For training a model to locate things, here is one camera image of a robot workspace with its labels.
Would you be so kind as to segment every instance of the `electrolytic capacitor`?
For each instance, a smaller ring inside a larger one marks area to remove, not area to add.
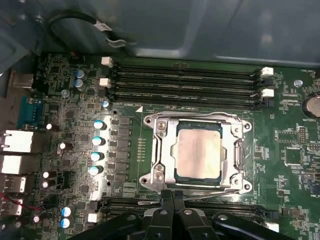
[[[52,123],[48,123],[45,128],[47,130],[53,131],[53,132],[59,132],[60,131],[60,127],[56,124],[52,124]]]
[[[61,215],[63,217],[69,217],[74,212],[75,212],[75,207],[73,205],[67,205],[64,208],[62,208]]]
[[[71,142],[62,142],[59,144],[59,147],[62,150],[71,150],[74,148],[74,145]]]
[[[43,220],[45,220],[47,217],[48,217],[48,214],[47,214],[45,211],[44,211],[44,212],[41,212],[40,214],[33,216],[33,218],[32,218],[32,223],[33,223],[33,224],[41,223],[41,222],[42,222]]]
[[[57,176],[57,171],[54,171],[54,170],[45,171],[43,172],[42,176],[44,179],[55,178]]]
[[[98,175],[98,174],[100,174],[100,173],[102,173],[103,171],[104,171],[104,167],[100,166],[100,165],[92,166],[92,167],[89,168],[89,174],[91,176],[93,176],[93,177]]]
[[[110,110],[111,108],[111,102],[104,100],[101,102],[101,106],[104,110]]]
[[[99,130],[105,130],[107,128],[107,125],[101,120],[94,121],[93,126],[95,129]]]
[[[48,179],[48,180],[42,182],[42,187],[44,189],[47,189],[47,188],[51,188],[51,187],[55,186],[56,184],[57,184],[56,180]]]
[[[95,136],[94,138],[92,138],[92,144],[94,146],[102,146],[106,143],[106,140],[102,137],[99,136]]]
[[[78,89],[79,91],[84,91],[87,87],[87,85],[85,84],[84,81],[82,81],[81,79],[76,79],[73,82],[73,85],[76,87],[76,89]]]
[[[93,152],[91,153],[91,160],[96,162],[105,158],[105,155],[102,152]]]
[[[70,96],[70,91],[67,90],[67,89],[63,89],[63,90],[61,91],[61,96],[62,96],[64,99],[67,98],[67,97],[69,97],[69,96]]]
[[[77,79],[81,79],[81,80],[86,80],[87,79],[87,75],[85,74],[85,72],[81,69],[75,71],[74,73],[74,76],[77,78]]]
[[[60,222],[60,226],[63,228],[63,229],[67,229],[69,228],[72,224],[74,223],[74,219],[69,216],[69,217],[66,217],[66,218],[63,218]]]

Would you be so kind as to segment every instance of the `blue-topped capacitor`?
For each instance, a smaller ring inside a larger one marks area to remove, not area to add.
[[[111,108],[111,102],[104,100],[101,102],[101,106],[104,110],[110,110]]]
[[[106,143],[106,140],[102,137],[99,136],[95,136],[94,138],[92,138],[92,144],[94,146],[102,146]]]
[[[88,171],[88,172],[89,172],[89,174],[90,174],[91,176],[94,177],[94,176],[102,173],[103,171],[104,171],[104,167],[98,165],[98,166],[91,166],[91,167],[89,168],[89,171]]]
[[[95,151],[95,152],[91,153],[90,158],[92,161],[96,162],[96,161],[104,159],[105,155],[102,152]]]
[[[87,85],[85,84],[85,82],[81,79],[76,79],[73,82],[73,85],[76,87],[76,89],[78,89],[79,91],[84,91],[87,87]]]
[[[99,130],[105,130],[107,128],[107,125],[101,120],[94,121],[93,126],[95,129]]]
[[[75,207],[73,205],[68,205],[62,208],[61,215],[66,218],[66,217],[69,217],[74,212],[75,212]]]
[[[74,76],[77,78],[77,79],[81,79],[81,80],[86,80],[87,79],[87,75],[85,74],[85,72],[81,69],[75,71],[74,73]]]
[[[74,223],[74,219],[72,217],[63,218],[60,222],[60,226],[63,229],[69,228]]]

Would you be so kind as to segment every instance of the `capacitor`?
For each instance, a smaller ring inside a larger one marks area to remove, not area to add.
[[[71,150],[74,148],[74,145],[71,142],[62,142],[59,144],[59,147],[62,150]]]
[[[85,74],[85,72],[81,69],[75,71],[74,73],[74,76],[77,78],[77,79],[81,79],[81,80],[86,80],[87,79],[87,75]]]
[[[55,179],[48,179],[48,180],[42,182],[42,187],[44,189],[47,189],[47,188],[51,188],[51,187],[55,186],[56,184],[57,184],[57,182]]]
[[[67,97],[69,97],[69,96],[70,96],[70,91],[67,90],[67,89],[63,89],[63,90],[61,91],[61,96],[62,96],[64,99],[67,98]]]
[[[45,220],[47,217],[48,217],[48,214],[47,214],[45,211],[43,211],[43,212],[41,212],[40,214],[34,215],[34,216],[32,217],[32,223],[33,223],[33,224],[41,223],[41,222],[42,222],[43,220]]]
[[[100,173],[102,173],[103,171],[104,171],[104,167],[100,166],[100,165],[92,166],[92,167],[89,168],[89,174],[91,176],[93,176],[93,177],[98,175],[98,174],[100,174]]]
[[[57,171],[54,171],[54,170],[45,171],[43,172],[42,176],[44,179],[55,178],[57,176]]]
[[[102,137],[99,136],[95,136],[94,138],[92,138],[92,144],[94,146],[102,146],[106,143],[106,140]]]
[[[63,229],[67,229],[69,228],[72,224],[74,223],[74,219],[69,216],[69,217],[66,217],[66,218],[63,218],[60,222],[60,226],[63,228]]]
[[[101,106],[104,110],[110,110],[111,108],[111,102],[104,100],[101,102]]]
[[[301,107],[304,115],[308,118],[320,118],[320,93],[309,95],[309,97],[302,102]]]
[[[96,121],[94,121],[94,123],[93,123],[93,127],[94,127],[95,129],[105,130],[105,129],[107,128],[107,125],[106,125],[103,121],[101,121],[101,120],[96,120]]]
[[[64,208],[62,208],[61,215],[63,217],[69,217],[74,212],[75,212],[75,207],[73,205],[67,205]]]
[[[59,132],[60,131],[60,127],[56,124],[52,124],[52,123],[48,123],[45,128],[47,130],[53,131],[53,132]]]
[[[105,155],[102,152],[93,152],[91,153],[91,160],[96,162],[105,158]]]
[[[82,81],[81,79],[76,79],[73,82],[73,85],[78,89],[79,91],[84,91],[87,87],[87,85]]]

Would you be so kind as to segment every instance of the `black cable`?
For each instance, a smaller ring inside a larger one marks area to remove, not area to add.
[[[67,52],[73,52],[73,51],[60,37],[58,37],[54,33],[54,31],[52,29],[52,25],[62,19],[79,19],[79,20],[86,21],[92,25],[95,25],[97,23],[97,20],[94,17],[87,15],[85,13],[82,13],[82,12],[77,12],[77,11],[73,11],[73,10],[62,10],[62,11],[53,13],[48,18],[46,25],[45,25],[45,28],[46,28],[49,36],[53,39],[53,41],[55,43],[57,43],[59,46],[61,46]],[[119,37],[117,37],[116,34],[112,30],[108,30],[108,31],[106,30],[106,31],[103,31],[103,33],[111,41],[118,41],[119,40]],[[122,50],[126,55],[131,55],[126,49],[124,49],[124,47],[121,47],[120,50]]]

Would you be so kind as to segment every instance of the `wire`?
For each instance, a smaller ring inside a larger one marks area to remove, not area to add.
[[[19,205],[21,206],[23,209],[30,209],[30,210],[34,210],[34,211],[41,211],[42,207],[35,207],[35,206],[28,206],[28,205],[24,205],[16,200],[13,200],[9,197],[7,197],[6,195],[4,195],[2,192],[0,192],[0,197],[2,197],[5,201],[10,201],[13,204]]]
[[[45,25],[45,28],[46,28],[46,31],[49,34],[49,36],[53,39],[53,41],[55,43],[57,43],[59,46],[61,46],[65,51],[71,52],[71,54],[75,56],[76,55],[75,52],[73,52],[70,49],[70,47],[60,37],[58,37],[54,33],[54,31],[52,29],[52,25],[62,19],[79,19],[79,20],[83,20],[85,22],[88,22],[92,25],[95,25],[96,23],[100,23],[100,22],[97,21],[94,17],[92,17],[90,15],[87,15],[82,12],[73,11],[73,10],[62,10],[62,11],[54,12],[48,18],[46,25]],[[123,51],[125,54],[131,55],[126,49],[124,49],[124,45],[122,45],[122,46],[113,46],[112,45],[112,43],[116,43],[119,41],[121,41],[122,43],[127,43],[125,40],[119,39],[119,37],[117,37],[117,35],[112,30],[105,30],[102,32],[106,35],[107,41],[111,47],[120,48],[120,50]]]

